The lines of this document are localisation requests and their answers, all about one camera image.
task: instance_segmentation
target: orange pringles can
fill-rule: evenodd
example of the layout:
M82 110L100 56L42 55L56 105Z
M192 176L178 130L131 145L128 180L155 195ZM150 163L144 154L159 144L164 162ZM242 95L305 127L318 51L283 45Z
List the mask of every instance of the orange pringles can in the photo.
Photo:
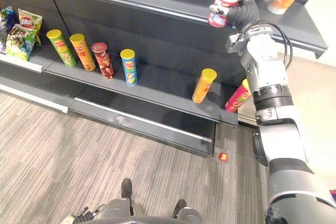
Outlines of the orange pringles can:
M238 89L233 93L230 99L225 103L225 110L231 113L237 112L238 108L251 96L247 79L244 79Z
M202 70L200 79L193 94L193 101L196 103L203 102L206 94L208 93L211 84L216 79L217 73L211 68L205 68Z
M93 61L92 55L85 42L85 37L83 34L74 34L70 36L70 41L74 46L76 53L82 62L85 70L93 71L96 69L96 64Z

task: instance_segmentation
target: green pringles can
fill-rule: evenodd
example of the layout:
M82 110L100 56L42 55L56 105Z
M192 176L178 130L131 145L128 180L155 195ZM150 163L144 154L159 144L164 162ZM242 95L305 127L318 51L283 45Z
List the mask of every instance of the green pringles can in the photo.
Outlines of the green pringles can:
M49 32L47 32L47 37L50 39L52 45L58 52L58 55L61 57L65 66L73 67L77 64L77 60L70 51L70 48L64 40L64 37L60 30L50 30Z

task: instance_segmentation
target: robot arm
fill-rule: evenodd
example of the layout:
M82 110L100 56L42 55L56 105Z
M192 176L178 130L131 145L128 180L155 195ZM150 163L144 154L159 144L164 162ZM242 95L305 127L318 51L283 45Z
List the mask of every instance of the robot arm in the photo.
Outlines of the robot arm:
M291 94L284 63L278 57L272 29L263 26L254 0L210 11L235 22L227 52L237 52L246 70L256 107L258 132L253 134L256 158L269 166L267 224L335 223L336 204L324 182L307 166L304 131Z

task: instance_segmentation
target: black cable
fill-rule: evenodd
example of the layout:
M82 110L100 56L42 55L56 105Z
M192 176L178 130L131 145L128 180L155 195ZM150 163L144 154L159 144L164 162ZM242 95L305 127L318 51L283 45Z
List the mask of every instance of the black cable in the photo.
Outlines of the black cable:
M290 64L292 63L292 60L293 60L293 46L292 46L292 43L291 43L291 41L289 40L289 38L287 37L287 35L281 30L281 28L278 26L278 25L276 25L276 24L273 24L273 23L270 23L270 22L266 22L266 21L262 21L262 20L258 20L258 21L256 21L256 22L253 22L253 23L251 23L250 25L248 25L247 27L245 27L242 31L241 31L241 33L238 35L238 37L237 37L237 40L236 40L236 43L238 42L238 41L240 41L241 40L241 38L243 37L243 35L245 34L245 33L247 33L251 28L253 28L254 26L256 26L256 25L260 25L260 24L266 24L266 25L270 25L270 26L272 26L272 27L274 27L275 29L277 29L279 32L280 32L280 34L281 34L281 36L282 36L282 39L283 39L283 43L284 43L284 47L285 47L285 56L284 56L284 65L285 65L285 69L287 70L288 68L289 68L289 66L290 66ZM289 49L290 49L290 54L289 54L289 61L288 61L288 63L286 64L286 62L287 62L287 57L288 57L288 52L287 52L287 42L288 42L288 45L289 45Z

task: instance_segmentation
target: yellow lid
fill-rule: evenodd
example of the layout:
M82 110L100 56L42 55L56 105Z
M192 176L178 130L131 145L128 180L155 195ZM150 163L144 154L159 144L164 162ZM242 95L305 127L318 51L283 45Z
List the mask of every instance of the yellow lid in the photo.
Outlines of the yellow lid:
M84 35L83 34L74 34L70 36L70 41L71 42L80 42L84 40Z
M244 80L242 81L242 85L243 85L243 87L244 87L245 89L248 90L248 92L251 93L250 88L249 88L249 86L248 86L248 81L247 81L247 79L244 79Z
M60 30L57 30L57 29L50 30L49 32L47 32L47 37L49 39L56 39L61 35L62 35L62 32Z
M213 81L216 79L217 73L211 68L205 68L202 70L202 77Z
M120 56L125 60L129 60L134 58L135 52L132 49L124 49L120 52Z

